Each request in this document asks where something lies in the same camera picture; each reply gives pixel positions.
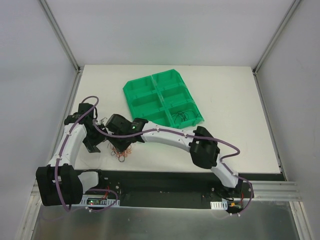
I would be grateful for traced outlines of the aluminium frame rail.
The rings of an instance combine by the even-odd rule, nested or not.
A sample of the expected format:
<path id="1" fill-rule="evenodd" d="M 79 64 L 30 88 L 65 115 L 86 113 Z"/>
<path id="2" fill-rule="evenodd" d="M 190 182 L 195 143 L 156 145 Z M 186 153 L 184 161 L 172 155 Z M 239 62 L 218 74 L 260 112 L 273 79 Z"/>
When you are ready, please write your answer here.
<path id="1" fill-rule="evenodd" d="M 300 191 L 294 181 L 252 181 L 255 201 L 300 202 Z"/>

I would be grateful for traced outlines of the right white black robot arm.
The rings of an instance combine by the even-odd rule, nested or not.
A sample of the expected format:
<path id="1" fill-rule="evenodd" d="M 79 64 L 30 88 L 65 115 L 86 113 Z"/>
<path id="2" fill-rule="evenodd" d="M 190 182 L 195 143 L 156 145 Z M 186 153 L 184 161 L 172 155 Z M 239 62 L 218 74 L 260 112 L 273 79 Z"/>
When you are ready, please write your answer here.
<path id="1" fill-rule="evenodd" d="M 214 138 L 203 126 L 183 130 L 159 125 L 143 118 L 129 121 L 119 114 L 113 114 L 105 127 L 108 131 L 107 139 L 119 152 L 125 151 L 136 142 L 175 147 L 188 152 L 195 166 L 211 170 L 228 196 L 234 198 L 243 191 L 238 173 L 224 163 L 225 158 L 239 155 L 240 149 L 224 140 Z"/>

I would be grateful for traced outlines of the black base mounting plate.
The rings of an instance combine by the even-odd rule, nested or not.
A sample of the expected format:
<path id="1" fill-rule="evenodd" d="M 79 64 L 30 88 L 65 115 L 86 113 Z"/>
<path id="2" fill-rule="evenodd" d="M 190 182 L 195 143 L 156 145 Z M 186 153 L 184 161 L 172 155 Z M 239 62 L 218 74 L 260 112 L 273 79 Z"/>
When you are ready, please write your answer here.
<path id="1" fill-rule="evenodd" d="M 121 207 L 209 209 L 211 202 L 254 197 L 250 185 L 239 180 L 236 188 L 226 188 L 211 172 L 153 172 L 100 170 L 99 183 L 87 194 L 118 199 Z"/>

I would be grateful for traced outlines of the green plastic bin left column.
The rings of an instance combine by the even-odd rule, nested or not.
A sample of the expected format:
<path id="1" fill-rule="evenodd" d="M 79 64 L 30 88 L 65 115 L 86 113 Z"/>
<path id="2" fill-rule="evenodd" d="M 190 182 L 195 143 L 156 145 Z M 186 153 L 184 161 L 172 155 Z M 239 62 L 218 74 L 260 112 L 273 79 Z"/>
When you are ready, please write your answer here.
<path id="1" fill-rule="evenodd" d="M 128 81 L 123 92 L 133 119 L 146 119 L 166 127 L 171 125 L 163 100 L 150 75 Z"/>

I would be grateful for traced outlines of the green plastic bin right column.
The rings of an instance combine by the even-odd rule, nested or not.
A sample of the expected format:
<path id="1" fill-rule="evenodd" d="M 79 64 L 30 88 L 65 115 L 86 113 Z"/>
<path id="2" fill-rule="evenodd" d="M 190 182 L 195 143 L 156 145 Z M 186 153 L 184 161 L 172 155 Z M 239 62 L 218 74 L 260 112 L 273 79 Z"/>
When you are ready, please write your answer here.
<path id="1" fill-rule="evenodd" d="M 177 70 L 170 69 L 151 77 L 171 121 L 169 127 L 184 129 L 204 122 L 196 102 Z"/>

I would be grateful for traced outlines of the green plastic bin column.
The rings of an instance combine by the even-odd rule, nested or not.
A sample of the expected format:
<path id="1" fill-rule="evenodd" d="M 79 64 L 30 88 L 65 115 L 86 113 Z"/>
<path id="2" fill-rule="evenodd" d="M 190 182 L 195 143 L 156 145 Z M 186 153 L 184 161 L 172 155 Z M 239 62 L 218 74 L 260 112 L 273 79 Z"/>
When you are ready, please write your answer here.
<path id="1" fill-rule="evenodd" d="M 166 127 L 171 125 L 163 100 L 150 75 L 128 81 L 123 92 L 133 119 L 146 119 Z"/>
<path id="2" fill-rule="evenodd" d="M 169 127 L 184 129 L 204 122 L 196 102 L 177 70 L 170 69 L 151 77 L 171 121 Z"/>

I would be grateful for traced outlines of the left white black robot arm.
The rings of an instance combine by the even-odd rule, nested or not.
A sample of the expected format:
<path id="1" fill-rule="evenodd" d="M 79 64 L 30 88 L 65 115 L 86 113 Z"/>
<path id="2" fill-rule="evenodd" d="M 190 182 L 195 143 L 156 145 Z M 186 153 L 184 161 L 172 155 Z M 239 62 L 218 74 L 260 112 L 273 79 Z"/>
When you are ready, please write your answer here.
<path id="1" fill-rule="evenodd" d="M 97 145 L 106 140 L 93 126 L 98 117 L 97 108 L 82 102 L 78 110 L 64 120 L 63 136 L 58 149 L 46 166 L 38 167 L 35 173 L 42 204 L 48 206 L 76 205 L 88 190 L 99 195 L 106 183 L 99 178 L 97 170 L 77 173 L 76 159 L 81 145 L 89 153 L 100 153 Z"/>

